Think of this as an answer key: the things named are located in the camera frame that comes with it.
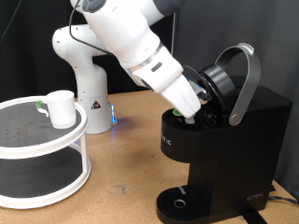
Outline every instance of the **power cord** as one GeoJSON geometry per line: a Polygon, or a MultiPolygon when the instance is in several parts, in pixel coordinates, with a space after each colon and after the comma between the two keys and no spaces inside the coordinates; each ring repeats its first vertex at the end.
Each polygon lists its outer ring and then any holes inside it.
{"type": "Polygon", "coordinates": [[[104,50],[104,49],[100,49],[100,48],[98,48],[98,47],[96,47],[96,46],[94,46],[94,45],[91,45],[91,44],[86,43],[86,42],[84,42],[84,41],[82,41],[82,40],[79,40],[79,39],[75,38],[75,37],[72,35],[72,22],[73,22],[73,16],[74,16],[74,13],[75,13],[75,11],[76,11],[76,8],[78,7],[78,3],[79,3],[79,2],[80,2],[80,0],[78,0],[77,3],[76,3],[76,5],[74,6],[74,9],[73,9],[73,11],[72,11],[71,17],[70,17],[70,19],[69,19],[69,34],[70,34],[70,36],[71,36],[73,39],[77,40],[78,42],[80,42],[80,43],[82,43],[82,44],[85,44],[85,45],[90,46],[90,47],[92,47],[92,48],[94,48],[94,49],[101,50],[101,51],[103,51],[103,52],[106,53],[106,54],[109,54],[109,55],[111,55],[111,56],[114,56],[114,54],[112,54],[111,52],[106,51],[106,50],[104,50]]]}
{"type": "Polygon", "coordinates": [[[281,197],[278,197],[278,196],[270,196],[268,198],[268,201],[274,201],[274,200],[286,200],[290,203],[294,203],[294,204],[298,204],[299,205],[299,202],[294,200],[294,199],[288,199],[288,198],[281,198],[281,197]]]}
{"type": "Polygon", "coordinates": [[[1,45],[2,45],[2,41],[3,41],[3,39],[4,39],[4,36],[6,35],[7,30],[8,30],[9,27],[10,27],[10,24],[12,23],[13,19],[15,18],[16,14],[17,14],[17,12],[18,12],[18,9],[19,9],[19,7],[20,7],[20,5],[21,5],[21,2],[22,2],[22,0],[20,0],[18,6],[16,7],[15,12],[13,13],[13,15],[12,15],[12,17],[11,17],[11,19],[10,19],[10,22],[9,22],[9,24],[8,24],[8,26],[7,26],[7,29],[4,31],[4,33],[3,33],[2,37],[1,37],[1,40],[0,40],[0,51],[1,51],[1,45]]]}

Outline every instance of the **mug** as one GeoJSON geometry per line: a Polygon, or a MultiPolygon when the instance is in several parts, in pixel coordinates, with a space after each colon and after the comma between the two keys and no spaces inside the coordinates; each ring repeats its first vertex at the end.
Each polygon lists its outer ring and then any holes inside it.
{"type": "Polygon", "coordinates": [[[54,91],[36,103],[36,109],[45,113],[52,126],[56,129],[67,129],[74,126],[76,120],[75,98],[72,91],[54,91]],[[43,101],[47,102],[49,113],[41,108],[43,101]]]}

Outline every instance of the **coffee maker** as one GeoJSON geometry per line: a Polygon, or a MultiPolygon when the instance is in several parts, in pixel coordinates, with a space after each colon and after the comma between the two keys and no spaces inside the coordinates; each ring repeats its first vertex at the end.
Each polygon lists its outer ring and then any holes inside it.
{"type": "Polygon", "coordinates": [[[260,75],[252,46],[228,48],[199,72],[197,83],[210,99],[194,122],[164,112],[161,150],[190,171],[187,185],[159,195],[163,223],[212,223],[265,209],[292,102],[258,86],[260,75]],[[229,77],[226,66],[239,53],[247,58],[247,76],[229,77]]]}

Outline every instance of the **wooden table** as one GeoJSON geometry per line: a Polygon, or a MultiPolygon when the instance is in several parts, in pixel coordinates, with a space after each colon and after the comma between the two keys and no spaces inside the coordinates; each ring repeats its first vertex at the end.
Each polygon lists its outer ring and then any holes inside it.
{"type": "MultiPolygon", "coordinates": [[[[112,130],[88,135],[92,174],[77,193],[46,207],[0,209],[0,224],[147,224],[156,216],[157,196],[186,185],[189,165],[168,159],[160,150],[161,116],[171,105],[152,91],[109,95],[119,119],[112,130]]],[[[292,198],[278,183],[271,195],[292,198]]],[[[269,202],[261,215],[268,223],[298,224],[299,206],[269,202]]],[[[246,224],[242,217],[219,223],[246,224]]]]}

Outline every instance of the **green object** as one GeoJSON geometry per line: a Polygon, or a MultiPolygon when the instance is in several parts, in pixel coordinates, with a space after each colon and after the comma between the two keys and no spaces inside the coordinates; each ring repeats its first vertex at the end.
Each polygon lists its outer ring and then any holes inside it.
{"type": "Polygon", "coordinates": [[[178,116],[182,116],[181,113],[179,113],[178,110],[176,110],[175,108],[174,108],[174,111],[173,111],[172,113],[173,113],[175,116],[177,116],[177,117],[178,117],[178,116]]]}
{"type": "Polygon", "coordinates": [[[36,102],[36,108],[40,109],[42,104],[43,104],[43,102],[41,100],[37,101],[36,102]]]}

